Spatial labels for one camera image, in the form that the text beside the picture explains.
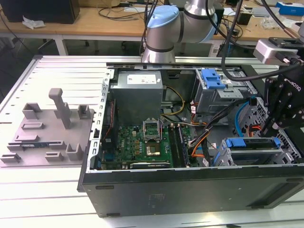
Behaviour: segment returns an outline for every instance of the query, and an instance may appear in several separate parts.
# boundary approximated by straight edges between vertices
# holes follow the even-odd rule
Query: floor
[[[27,67],[33,54],[26,50],[19,40],[15,39],[15,48],[4,48],[0,51],[0,102],[10,91],[19,76]],[[34,54],[38,54],[38,48],[43,44],[39,39],[23,39],[23,43]],[[69,55],[92,56],[95,55],[93,41],[86,47],[83,40],[66,40]],[[99,53],[101,56],[138,56],[139,42],[128,41],[125,49],[122,49],[120,41],[99,41]],[[175,55],[180,56],[180,45],[175,47]],[[183,56],[206,57],[209,54],[209,44],[187,44]],[[55,43],[50,44],[42,50],[43,55],[58,55]],[[231,48],[229,57],[253,57],[252,53],[242,49]]]

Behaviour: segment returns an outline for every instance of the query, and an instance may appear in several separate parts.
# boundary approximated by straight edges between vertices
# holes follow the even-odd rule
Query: ram slot
[[[177,143],[175,141],[174,128],[168,127],[169,141],[170,141],[170,149],[173,161],[173,167],[178,168],[181,166],[181,159],[178,153]]]
[[[183,137],[182,130],[181,130],[180,126],[178,127],[178,133],[179,133],[179,141],[180,141],[180,144],[181,144],[181,149],[182,149],[182,154],[183,154],[185,166],[187,166],[187,165],[189,165],[189,156],[188,156],[185,140],[184,140],[184,137]]]
[[[185,165],[185,159],[184,159],[184,152],[183,152],[183,145],[185,145],[184,141],[182,138],[180,138],[179,134],[179,127],[174,128],[174,136],[175,136],[175,142],[177,145],[177,151],[179,155],[179,160],[180,160],[180,167],[186,167]]]

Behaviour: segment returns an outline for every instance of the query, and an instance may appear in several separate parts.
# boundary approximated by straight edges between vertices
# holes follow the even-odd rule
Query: motherboard
[[[114,153],[103,154],[103,169],[150,168],[157,164],[164,168],[185,167],[189,163],[187,126],[156,125],[120,126],[118,146]]]

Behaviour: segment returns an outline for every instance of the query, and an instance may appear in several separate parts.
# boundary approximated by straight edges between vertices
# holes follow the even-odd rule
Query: green circuit board
[[[166,162],[170,163],[173,168],[172,154],[170,148],[170,140],[168,133],[169,126],[163,126],[161,131],[162,139],[160,141],[147,141],[143,138],[142,126],[121,126],[118,132],[118,147],[114,153],[114,160],[112,162],[105,162],[108,169],[118,169],[121,163],[134,163],[134,162]],[[153,128],[148,128],[147,135],[155,135],[157,131]],[[190,130],[188,127],[182,128],[184,141],[188,143],[191,139]],[[147,149],[157,148],[160,154],[153,156],[147,155]]]

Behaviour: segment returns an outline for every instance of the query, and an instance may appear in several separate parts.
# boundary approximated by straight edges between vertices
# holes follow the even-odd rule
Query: blue clip
[[[214,69],[201,70],[201,76],[206,83],[207,89],[225,89],[226,86],[221,82],[220,76]]]
[[[277,146],[278,148],[280,148],[280,146],[281,146],[281,141],[279,140],[279,138],[275,137],[275,138],[274,138],[274,142],[275,142],[276,146]]]
[[[242,138],[231,138],[226,140],[227,147],[246,147],[246,143]]]

